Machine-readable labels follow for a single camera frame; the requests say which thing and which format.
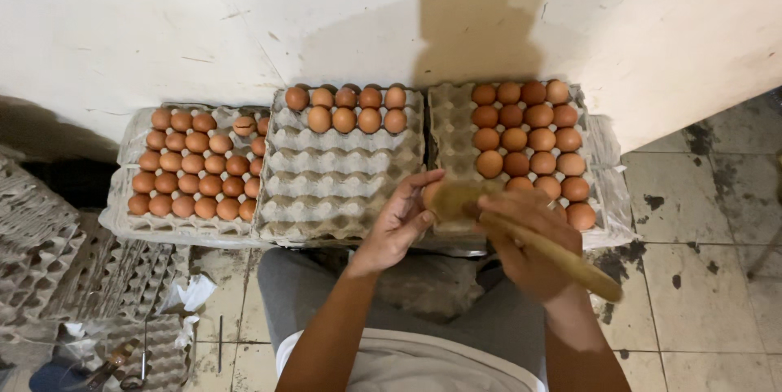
gray pants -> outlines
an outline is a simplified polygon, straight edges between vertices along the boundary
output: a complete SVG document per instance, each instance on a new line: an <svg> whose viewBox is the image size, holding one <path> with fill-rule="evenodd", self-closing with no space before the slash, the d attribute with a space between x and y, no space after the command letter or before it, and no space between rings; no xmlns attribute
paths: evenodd
<svg viewBox="0 0 782 392"><path fill-rule="evenodd" d="M275 353L282 340L307 327L336 281L336 276L296 251L264 253L258 283ZM365 327L448 339L510 361L546 382L543 308L504 277L448 324L427 322L375 298Z"/></svg>

egg tray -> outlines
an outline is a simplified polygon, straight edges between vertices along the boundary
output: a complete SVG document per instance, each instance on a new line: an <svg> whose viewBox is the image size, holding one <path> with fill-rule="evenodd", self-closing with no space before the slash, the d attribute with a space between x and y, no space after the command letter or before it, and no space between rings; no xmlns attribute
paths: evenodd
<svg viewBox="0 0 782 392"><path fill-rule="evenodd" d="M258 237L304 247L364 238L399 181L423 168L424 98L420 92L405 93L407 127L394 135L385 127L375 134L358 127L347 134L335 128L318 134L308 127L311 107L289 109L285 92L279 92L253 218ZM385 102L386 90L382 94ZM380 114L385 119L386 109Z"/></svg>
<svg viewBox="0 0 782 392"><path fill-rule="evenodd" d="M247 157L250 161L256 158L250 149L250 143L257 132L248 137L236 135L232 131L232 124L236 117L240 115L254 115L256 120L260 117L269 117L270 112L267 107L209 107L207 105L191 103L166 103L163 107L169 108L173 112L193 112L209 111L217 122L217 129L208 132L211 137L213 134L228 135L234 143L234 148L225 154L230 158L235 155ZM112 175L111 189L109 193L108 207L100 215L100 223L110 229L115 235L130 239L143 239L157 243L174 243L200 245L208 247L221 248L244 248L244 247L269 247L269 244L253 239L250 236L252 223L244 221L240 217L232 221L225 221L220 217L214 216L210 219L203 219L196 215L182 218L169 214L165 217L159 217L152 213L144 215L133 215L127 209L127 201L135 194L132 187L133 177L139 173L138 158L147 150L146 137L152 131L151 117L157 108L144 108L139 110L131 119L125 130L120 152L117 156L117 163L121 168ZM189 153L187 149L181 151L182 157ZM203 153L204 157L212 155L210 150ZM162 169L156 171L156 175L163 173ZM206 176L205 171L199 173L199 177ZM223 172L220 176L225 179L228 172ZM247 182L251 177L245 173L242 179ZM154 197L157 191L152 191L149 195ZM171 197L176 199L181 195L180 191L172 193ZM201 197L197 193L194 198L197 201ZM217 201L224 198L223 193L217 195ZM247 198L242 194L239 197L240 203Z"/></svg>
<svg viewBox="0 0 782 392"><path fill-rule="evenodd" d="M82 213L81 228L88 238L41 318L141 321L167 295L174 278L189 274L190 246L116 238L91 212Z"/></svg>
<svg viewBox="0 0 782 392"><path fill-rule="evenodd" d="M429 117L432 123L431 135L434 145L430 149L430 152L434 153L432 156L434 158L433 166L445 168L446 178L449 179L485 180L475 168L475 161L480 155L480 150L475 148L472 144L472 138L478 131L478 127L472 123L472 112L478 107L478 105L472 101L472 90L474 87L475 84L465 84L458 87L451 84L443 84L428 90ZM596 145L601 146L611 139L615 140L615 137L611 132L610 125L601 125L599 128L601 134L599 136L593 134L590 123L595 120L591 119L587 114L580 87L578 85L571 85L569 90L571 99L562 106L575 107L579 115L574 128L581 135L583 142L582 147L578 148L576 153L586 161L586 170L582 175L590 185L590 195L586 200L586 203L595 210L597 215L594 227L582 232L584 247L604 247L620 240L620 238L615 237L619 234L619 231L626 236L628 234L627 231L629 231L630 228L629 221L626 223L626 229L609 227L610 215L604 205L604 190L602 189L602 186L609 184L609 182L601 182L593 173L593 167L596 164L606 163L602 158L595 158L593 156L594 148ZM526 108L526 105L523 102L519 102L518 105L522 109ZM501 106L502 104L499 102L494 103L494 107L498 110ZM502 125L498 125L496 129L500 133L504 131ZM523 124L522 129L529 133L530 128L527 124ZM549 125L549 129L556 131L557 127L556 125ZM503 157L507 153L507 150L502 147L497 151L502 154ZM526 147L523 150L523 153L529 159L534 154L534 150ZM553 148L551 153L556 158L559 157L560 151L557 148ZM530 171L526 177L534 182L537 175ZM559 171L556 171L555 174L553 174L553 177L557 178L559 182L562 182L562 180L565 179L565 175ZM497 182L503 186L510 178L511 177L503 171L498 177L491 179L491 181ZM621 181L621 184L619 184L614 180L610 182L610 185L614 187L611 189L612 196L615 198L626 197L626 200L629 201L630 196L627 192L627 188L624 186L624 181ZM569 205L569 201L565 197L559 197L558 201L563 207ZM482 249L485 245L485 237L483 235L474 234L471 229L472 227L468 223L442 223L435 226L434 232L438 237L471 239L474 241L475 247ZM623 237L621 238L621 243L625 243L632 239L632 233L629 234L630 237L627 240Z"/></svg>
<svg viewBox="0 0 782 392"><path fill-rule="evenodd" d="M179 315L149 318L146 328L147 366L144 391L182 390L189 376L191 346L182 349L174 347L174 341L182 329L181 318ZM139 340L138 347L125 364L114 372L114 379L110 379L103 387L105 392L122 392L119 381L126 376L138 376L142 371L144 323L114 321L110 326L89 337L98 342L93 348L94 359L87 364L87 367L93 370L100 367L111 351L119 345L131 339Z"/></svg>
<svg viewBox="0 0 782 392"><path fill-rule="evenodd" d="M28 250L75 226L78 217L44 182L0 155L0 264L23 260Z"/></svg>

cardboard egg tray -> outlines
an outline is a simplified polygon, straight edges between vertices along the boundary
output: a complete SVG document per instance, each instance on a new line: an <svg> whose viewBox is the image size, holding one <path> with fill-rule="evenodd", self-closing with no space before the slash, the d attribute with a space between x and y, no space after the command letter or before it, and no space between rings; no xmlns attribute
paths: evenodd
<svg viewBox="0 0 782 392"><path fill-rule="evenodd" d="M394 135L381 127L368 135L358 127L347 134L335 128L313 132L311 107L289 109L285 92L279 92L271 107L264 187L253 220L259 238L317 247L366 236L399 181L423 168L424 99L419 92L405 93L407 128ZM385 102L386 91L382 94ZM385 119L386 109L380 114Z"/></svg>
<svg viewBox="0 0 782 392"><path fill-rule="evenodd" d="M428 90L429 115L432 122L431 135L435 144L435 149L431 149L430 152L433 153L432 157L434 158L435 166L446 169L446 178L476 181L485 180L475 168L475 160L480 155L480 150L475 148L472 144L472 138L478 131L478 127L472 123L472 112L478 107L478 105L472 101L472 90L474 87L475 84L465 84L459 87L451 84L443 84ZM576 125L574 125L574 128L581 134L583 142L582 147L578 148L575 152L586 161L586 171L582 175L590 185L590 196L586 200L586 203L595 210L597 215L594 227L582 232L582 235L585 238L584 247L604 246L606 244L600 242L606 237L608 215L606 211L603 210L604 205L601 184L595 179L592 171L596 159L593 158L592 152L589 149L589 146L591 145L589 140L593 135L588 127L589 120L586 108L583 105L583 96L577 85L572 85L570 87L570 97L570 101L562 106L575 107L578 111L579 119L576 122ZM518 105L522 109L526 108L526 105L521 101L519 101ZM494 103L494 107L496 107L497 110L499 110L501 106L502 104L499 102ZM557 130L556 125L549 125L548 128L552 131ZM498 125L496 129L498 132L502 133L505 128L502 125ZM522 129L529 133L530 128L527 124L523 124ZM502 147L497 151L502 154L503 157L507 153L507 150ZM534 154L534 150L530 147L526 147L523 150L523 153L529 159ZM553 148L551 153L554 157L559 157L560 151L557 148ZM534 182L537 175L530 171L526 177ZM557 178L559 182L562 182L562 180L565 179L565 175L559 171L555 171L553 177ZM504 186L510 178L511 177L503 171L498 177L492 178L491 181ZM569 205L569 201L565 197L559 197L558 201L564 207L568 207ZM485 238L472 233L471 228L469 223L443 223L435 226L434 232L436 236L440 237L472 239L475 241L476 247L482 247L481 244L485 242Z"/></svg>
<svg viewBox="0 0 782 392"><path fill-rule="evenodd" d="M175 278L189 274L190 246L116 238L91 212L82 213L80 227L88 237L41 318L141 321L167 295Z"/></svg>
<svg viewBox="0 0 782 392"><path fill-rule="evenodd" d="M37 318L86 238L78 212L0 158L0 325Z"/></svg>
<svg viewBox="0 0 782 392"><path fill-rule="evenodd" d="M163 104L163 107L170 108L172 113L193 113L197 110L210 111L212 117L217 122L217 129L209 131L207 133L208 136L211 137L214 134L228 135L234 143L234 148L228 151L225 157L244 156L250 161L256 158L250 149L250 143L259 135L257 132L254 132L248 137L238 136L233 132L232 124L236 117L240 115L252 115L256 120L260 117L269 117L270 115L269 108L266 107L208 107L206 105L188 103L167 103ZM172 213L165 217L158 217L152 213L133 215L128 211L127 201L135 194L132 180L140 171L137 163L138 158L147 150L146 137L153 129L151 116L155 109L141 109L133 116L131 123L128 124L120 145L120 153L117 157L117 163L120 164L121 168L112 176L108 207L100 215L100 223L104 227L109 228L118 237L143 239L157 243L184 243L224 248L268 246L264 243L252 241L249 235L252 224L250 221L244 221L240 217L232 221L225 221L217 216L204 219L193 214L190 217L183 218ZM167 134L171 134L173 131L172 128L169 128ZM187 134L190 134L192 131L192 129L189 129ZM165 153L167 149L163 148L160 152ZM187 156L189 153L187 149L181 151L182 157ZM212 155L210 150L203 153L203 156L206 158L210 157L210 155ZM162 169L156 171L156 175L162 173ZM181 177L184 174L183 171L179 171L177 177ZM206 171L199 173L200 178L206 175ZM220 177L223 179L227 178L228 172L224 171ZM242 179L247 182L250 177L251 175L248 172L244 174ZM156 191L153 190L149 195L154 197ZM175 191L171 194L171 197L176 199L180 195L181 191ZM201 194L196 193L193 197L198 201ZM223 193L218 194L216 198L220 202L224 198ZM241 203L247 199L247 196L242 194L238 199Z"/></svg>
<svg viewBox="0 0 782 392"><path fill-rule="evenodd" d="M147 369L144 391L182 390L189 375L190 351L188 348L178 349L174 346L174 341L182 329L181 318L179 315L149 318L146 327ZM91 369L100 367L111 351L122 343L131 339L141 342L125 364L114 372L114 379L110 379L103 387L105 392L122 392L119 381L126 376L139 376L142 372L144 323L115 321L111 326L89 337L98 342L93 349L94 359L87 364Z"/></svg>

dirty floor tile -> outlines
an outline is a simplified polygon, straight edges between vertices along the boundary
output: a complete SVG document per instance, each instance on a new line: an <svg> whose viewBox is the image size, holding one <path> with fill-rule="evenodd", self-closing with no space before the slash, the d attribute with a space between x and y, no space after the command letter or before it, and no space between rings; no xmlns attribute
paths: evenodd
<svg viewBox="0 0 782 392"><path fill-rule="evenodd" d="M782 115L761 95L698 124L713 153L771 154L782 148Z"/></svg>
<svg viewBox="0 0 782 392"><path fill-rule="evenodd" d="M766 249L765 246L738 247L741 269L746 275ZM763 267L748 280L749 300L755 312L766 352L782 354L782 249L777 247Z"/></svg>
<svg viewBox="0 0 782 392"><path fill-rule="evenodd" d="M270 342L264 300L260 297L260 288L258 287L258 263L263 254L264 250L254 249L249 255L247 291L242 312L242 326L239 330L240 342Z"/></svg>
<svg viewBox="0 0 782 392"><path fill-rule="evenodd" d="M670 133L640 148L634 149L637 153L689 153L690 147L682 131Z"/></svg>
<svg viewBox="0 0 782 392"><path fill-rule="evenodd" d="M732 243L717 207L709 157L627 153L625 179L636 230L653 243Z"/></svg>
<svg viewBox="0 0 782 392"><path fill-rule="evenodd" d="M661 350L763 352L736 247L648 244L644 268Z"/></svg>
<svg viewBox="0 0 782 392"><path fill-rule="evenodd" d="M666 392L659 352L614 351L633 392Z"/></svg>
<svg viewBox="0 0 782 392"><path fill-rule="evenodd" d="M184 392L212 392L230 390L236 359L236 344L223 344L223 363L217 372L217 346L212 343L196 343L193 370L185 384Z"/></svg>
<svg viewBox="0 0 782 392"><path fill-rule="evenodd" d="M736 243L768 243L782 226L777 203L777 159L773 155L713 154L717 203Z"/></svg>
<svg viewBox="0 0 782 392"><path fill-rule="evenodd" d="M645 252L643 243L635 242L584 253L589 262L614 280L619 279L625 292L625 298L618 304L592 295L592 306L600 317L600 327L608 344L615 350L658 350L642 261Z"/></svg>
<svg viewBox="0 0 782 392"><path fill-rule="evenodd" d="M214 293L198 310L201 319L195 331L200 342L217 342L220 333L220 315L223 316L223 341L239 338L242 318L245 277L250 249L223 250L199 247L194 266L200 267L216 284Z"/></svg>
<svg viewBox="0 0 782 392"><path fill-rule="evenodd" d="M670 392L774 390L765 354L663 352Z"/></svg>
<svg viewBox="0 0 782 392"><path fill-rule="evenodd" d="M270 344L239 344L233 392L272 392L277 387L275 352Z"/></svg>
<svg viewBox="0 0 782 392"><path fill-rule="evenodd" d="M782 355L769 355L768 359L774 386L777 387L777 392L782 392Z"/></svg>

person's left hand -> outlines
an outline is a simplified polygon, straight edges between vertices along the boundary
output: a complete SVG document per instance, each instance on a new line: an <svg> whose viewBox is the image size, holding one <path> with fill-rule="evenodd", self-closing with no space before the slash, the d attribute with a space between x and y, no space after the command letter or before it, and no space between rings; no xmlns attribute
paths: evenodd
<svg viewBox="0 0 782 392"><path fill-rule="evenodd" d="M434 214L424 209L421 192L426 185L444 176L444 169L435 169L402 180L380 210L375 225L361 243L346 272L366 276L382 272L402 261L413 241L435 220Z"/></svg>

